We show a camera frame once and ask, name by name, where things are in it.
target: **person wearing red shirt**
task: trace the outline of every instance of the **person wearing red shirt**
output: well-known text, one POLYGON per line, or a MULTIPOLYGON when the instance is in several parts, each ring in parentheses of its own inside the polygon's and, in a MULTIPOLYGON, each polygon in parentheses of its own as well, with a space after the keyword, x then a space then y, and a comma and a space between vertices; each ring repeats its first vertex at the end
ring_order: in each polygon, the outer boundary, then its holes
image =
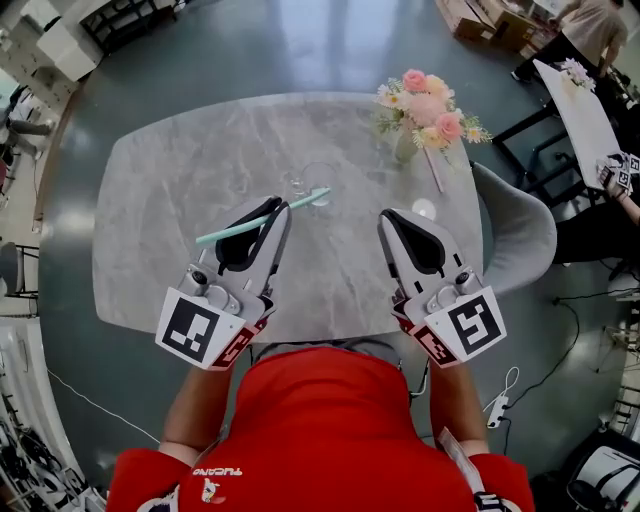
MULTIPOLYGON (((231 372, 192 368, 157 451, 118 458, 107 512, 474 511, 463 472, 413 427, 400 360, 387 344, 267 345, 217 442, 231 372)), ((431 365, 431 424, 445 427, 485 491, 533 512, 524 467, 489 453, 469 370, 431 365)))

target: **gray marble tabletop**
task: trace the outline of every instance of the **gray marble tabletop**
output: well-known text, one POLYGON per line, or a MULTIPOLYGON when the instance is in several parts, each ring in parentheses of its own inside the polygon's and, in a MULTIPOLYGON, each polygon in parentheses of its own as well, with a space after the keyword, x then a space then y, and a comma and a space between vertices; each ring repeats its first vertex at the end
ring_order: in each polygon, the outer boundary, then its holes
POLYGON ((375 133, 373 96, 304 93, 211 105, 120 139, 107 164, 93 244, 98 316, 155 332, 164 296, 199 254, 197 236, 248 198, 295 200, 329 186, 326 206, 293 213, 278 310, 257 341, 293 342, 395 331, 389 276, 376 230, 384 208, 436 207, 468 263, 482 269, 475 185, 462 143, 398 164, 392 136, 375 133))

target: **green straw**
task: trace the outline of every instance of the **green straw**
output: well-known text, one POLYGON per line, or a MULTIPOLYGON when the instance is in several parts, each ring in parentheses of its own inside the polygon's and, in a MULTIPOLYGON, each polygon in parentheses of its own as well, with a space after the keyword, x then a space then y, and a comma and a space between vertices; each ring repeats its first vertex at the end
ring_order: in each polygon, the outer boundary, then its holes
MULTIPOLYGON (((331 192, 330 188, 321 188, 316 192, 311 194, 310 196, 303 197, 299 201, 295 201, 289 205, 289 208, 295 210, 296 208, 300 208, 302 206, 306 206, 309 203, 313 203, 317 201, 321 197, 326 196, 329 192, 331 192)), ((246 233, 247 231, 251 231, 252 229, 259 228, 260 226, 266 224, 267 220, 269 220, 269 215, 263 215, 262 217, 258 217, 257 219, 250 220, 249 222, 245 222, 244 224, 239 224, 237 226, 231 226, 230 228, 223 229, 221 231, 216 231, 215 233, 211 233, 209 235, 199 236, 196 238, 196 245, 211 245, 218 240, 222 240, 224 238, 229 238, 230 236, 239 235, 240 233, 246 233)))

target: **red sleeve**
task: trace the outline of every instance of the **red sleeve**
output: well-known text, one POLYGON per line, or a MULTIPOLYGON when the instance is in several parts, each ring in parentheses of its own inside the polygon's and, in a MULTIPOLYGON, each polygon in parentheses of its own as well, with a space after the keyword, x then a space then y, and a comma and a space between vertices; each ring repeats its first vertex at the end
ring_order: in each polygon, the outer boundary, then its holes
POLYGON ((175 488, 189 466, 155 450, 124 452, 116 462, 106 512, 135 512, 153 498, 175 488))
POLYGON ((482 454, 470 457, 480 471, 487 492, 512 501, 522 512, 535 512, 527 470, 503 455, 482 454))

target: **power strip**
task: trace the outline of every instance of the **power strip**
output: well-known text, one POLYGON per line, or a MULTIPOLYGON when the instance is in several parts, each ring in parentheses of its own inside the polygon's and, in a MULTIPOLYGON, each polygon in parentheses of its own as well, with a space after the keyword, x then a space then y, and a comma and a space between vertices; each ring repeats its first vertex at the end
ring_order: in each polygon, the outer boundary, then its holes
POLYGON ((489 421, 487 421, 487 428, 498 428, 500 426, 500 422, 502 421, 500 418, 504 416, 504 411, 509 402, 509 397, 500 395, 496 398, 496 401, 493 404, 493 409, 491 410, 491 415, 489 416, 489 421))

